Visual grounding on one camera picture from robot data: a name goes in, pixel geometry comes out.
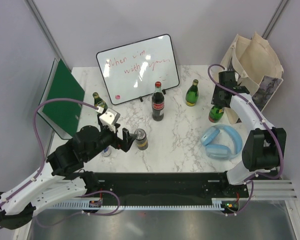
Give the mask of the green bottle red label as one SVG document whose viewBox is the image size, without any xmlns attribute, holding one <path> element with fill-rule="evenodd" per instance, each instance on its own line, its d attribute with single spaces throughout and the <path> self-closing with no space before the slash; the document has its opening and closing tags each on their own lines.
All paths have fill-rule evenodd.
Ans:
<svg viewBox="0 0 300 240">
<path fill-rule="evenodd" d="M 225 108 L 223 106 L 214 105 L 209 111 L 208 119 L 212 123 L 217 123 L 223 117 L 224 112 L 225 112 Z"/>
</svg>

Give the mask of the green binder folder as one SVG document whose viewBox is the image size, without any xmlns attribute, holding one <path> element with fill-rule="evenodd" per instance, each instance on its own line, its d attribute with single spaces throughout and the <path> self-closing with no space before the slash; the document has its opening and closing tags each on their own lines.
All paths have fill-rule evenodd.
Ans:
<svg viewBox="0 0 300 240">
<path fill-rule="evenodd" d="M 37 114 L 63 140 L 69 140 L 77 132 L 82 112 L 85 90 L 78 83 L 63 60 L 54 59 L 40 99 L 42 106 Z"/>
</svg>

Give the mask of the cola glass bottle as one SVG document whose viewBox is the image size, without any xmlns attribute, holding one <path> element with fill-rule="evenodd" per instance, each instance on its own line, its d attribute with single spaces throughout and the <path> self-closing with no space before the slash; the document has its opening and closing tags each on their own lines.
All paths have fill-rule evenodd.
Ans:
<svg viewBox="0 0 300 240">
<path fill-rule="evenodd" d="M 151 98 L 152 118 L 159 122 L 164 118 L 165 97 L 162 92 L 162 83 L 155 82 L 155 90 Z"/>
</svg>

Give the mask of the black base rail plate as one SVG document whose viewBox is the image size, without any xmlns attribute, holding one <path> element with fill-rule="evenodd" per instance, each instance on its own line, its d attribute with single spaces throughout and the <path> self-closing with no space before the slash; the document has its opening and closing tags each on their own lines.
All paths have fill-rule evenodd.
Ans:
<svg viewBox="0 0 300 240">
<path fill-rule="evenodd" d="M 102 198 L 114 198 L 120 205 L 123 197 L 172 197 L 204 199 L 243 199 L 249 192 L 245 185 L 231 185 L 224 173 L 105 173 L 97 172 Z"/>
</svg>

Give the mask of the aluminium extrusion rail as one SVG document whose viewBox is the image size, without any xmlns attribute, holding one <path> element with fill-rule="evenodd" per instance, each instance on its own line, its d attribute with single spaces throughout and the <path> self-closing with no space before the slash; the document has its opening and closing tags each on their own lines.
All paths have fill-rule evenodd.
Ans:
<svg viewBox="0 0 300 240">
<path fill-rule="evenodd" d="M 297 199 L 290 180 L 254 180 L 251 200 L 254 201 L 294 201 Z"/>
</svg>

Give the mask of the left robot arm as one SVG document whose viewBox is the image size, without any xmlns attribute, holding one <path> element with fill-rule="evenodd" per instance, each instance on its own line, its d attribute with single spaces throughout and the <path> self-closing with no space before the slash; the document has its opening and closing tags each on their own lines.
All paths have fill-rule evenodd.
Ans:
<svg viewBox="0 0 300 240">
<path fill-rule="evenodd" d="M 0 192 L 0 230 L 18 229 L 43 210 L 64 200 L 96 196 L 100 183 L 92 171 L 83 172 L 54 189 L 50 186 L 82 169 L 109 146 L 128 152 L 136 135 L 123 128 L 122 136 L 119 138 L 117 132 L 107 126 L 98 130 L 88 125 L 75 133 L 73 138 L 44 157 L 41 166 L 22 183 L 7 192 Z"/>
</svg>

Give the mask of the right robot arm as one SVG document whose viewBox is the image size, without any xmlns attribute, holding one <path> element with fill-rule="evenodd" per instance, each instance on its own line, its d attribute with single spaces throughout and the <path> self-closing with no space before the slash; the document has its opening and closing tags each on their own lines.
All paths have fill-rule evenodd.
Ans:
<svg viewBox="0 0 300 240">
<path fill-rule="evenodd" d="M 230 197 L 237 191 L 237 185 L 256 176 L 279 178 L 281 169 L 277 175 L 270 175 L 270 171 L 283 167 L 287 133 L 262 115 L 248 89 L 238 85 L 234 71 L 218 73 L 211 103 L 232 109 L 248 132 L 241 161 L 226 172 L 227 179 L 219 184 L 220 193 Z"/>
</svg>

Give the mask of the dark beverage can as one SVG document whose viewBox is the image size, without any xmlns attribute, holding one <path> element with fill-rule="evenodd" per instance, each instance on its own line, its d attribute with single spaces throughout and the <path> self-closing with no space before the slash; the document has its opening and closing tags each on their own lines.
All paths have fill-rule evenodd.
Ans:
<svg viewBox="0 0 300 240">
<path fill-rule="evenodd" d="M 136 135 L 135 141 L 138 149 L 142 151 L 146 150 L 149 144 L 145 130 L 138 128 L 135 130 L 134 134 Z"/>
</svg>

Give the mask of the whiteboard with red writing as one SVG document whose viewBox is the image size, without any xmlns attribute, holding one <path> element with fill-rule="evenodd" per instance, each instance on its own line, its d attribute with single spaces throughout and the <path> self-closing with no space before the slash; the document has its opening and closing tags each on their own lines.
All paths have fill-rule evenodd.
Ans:
<svg viewBox="0 0 300 240">
<path fill-rule="evenodd" d="M 164 91 L 180 84 L 169 34 L 100 51 L 96 60 L 115 106 L 151 95 L 156 82 Z"/>
</svg>

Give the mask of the light blue headphones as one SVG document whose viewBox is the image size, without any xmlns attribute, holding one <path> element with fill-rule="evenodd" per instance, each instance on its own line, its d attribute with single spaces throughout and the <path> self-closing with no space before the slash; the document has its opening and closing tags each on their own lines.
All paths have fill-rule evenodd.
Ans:
<svg viewBox="0 0 300 240">
<path fill-rule="evenodd" d="M 215 144 L 213 140 L 223 130 L 232 139 L 234 152 L 222 144 Z M 200 139 L 201 144 L 205 147 L 206 155 L 215 160 L 231 160 L 236 158 L 243 149 L 243 140 L 241 135 L 231 126 L 217 124 L 209 127 Z"/>
</svg>

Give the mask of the beige canvas tote bag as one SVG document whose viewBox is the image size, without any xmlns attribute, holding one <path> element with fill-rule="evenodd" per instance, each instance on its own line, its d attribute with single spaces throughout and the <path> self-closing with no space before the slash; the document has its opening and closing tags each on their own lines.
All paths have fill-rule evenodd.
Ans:
<svg viewBox="0 0 300 240">
<path fill-rule="evenodd" d="M 238 73 L 238 84 L 248 89 L 261 112 L 284 81 L 277 54 L 258 33 L 252 39 L 236 35 L 220 64 Z"/>
</svg>

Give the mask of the small white blue can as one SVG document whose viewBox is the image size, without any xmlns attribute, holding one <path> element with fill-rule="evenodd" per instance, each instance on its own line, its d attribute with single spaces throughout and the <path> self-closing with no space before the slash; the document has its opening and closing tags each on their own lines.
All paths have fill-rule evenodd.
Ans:
<svg viewBox="0 0 300 240">
<path fill-rule="evenodd" d="M 108 146 L 107 148 L 105 148 L 102 152 L 101 152 L 101 155 L 103 157 L 109 157 L 112 153 L 112 150 L 111 148 Z"/>
</svg>

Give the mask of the green bottle yellow label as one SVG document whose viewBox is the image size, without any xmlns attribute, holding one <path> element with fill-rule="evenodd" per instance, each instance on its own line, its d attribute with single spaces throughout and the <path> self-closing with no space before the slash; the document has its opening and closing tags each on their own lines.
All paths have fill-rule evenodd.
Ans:
<svg viewBox="0 0 300 240">
<path fill-rule="evenodd" d="M 186 92 L 185 102 L 190 107 L 193 107 L 198 101 L 199 98 L 198 83 L 199 81 L 197 79 L 194 79 L 192 81 L 191 87 Z"/>
</svg>

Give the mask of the green bottle far left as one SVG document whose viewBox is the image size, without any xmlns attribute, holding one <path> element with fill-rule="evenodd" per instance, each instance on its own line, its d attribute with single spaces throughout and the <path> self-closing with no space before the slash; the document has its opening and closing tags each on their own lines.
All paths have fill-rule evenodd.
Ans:
<svg viewBox="0 0 300 240">
<path fill-rule="evenodd" d="M 97 92 L 94 92 L 92 96 L 94 99 L 94 106 L 97 108 L 96 112 L 98 114 L 103 114 L 108 109 L 107 103 L 100 97 Z"/>
</svg>

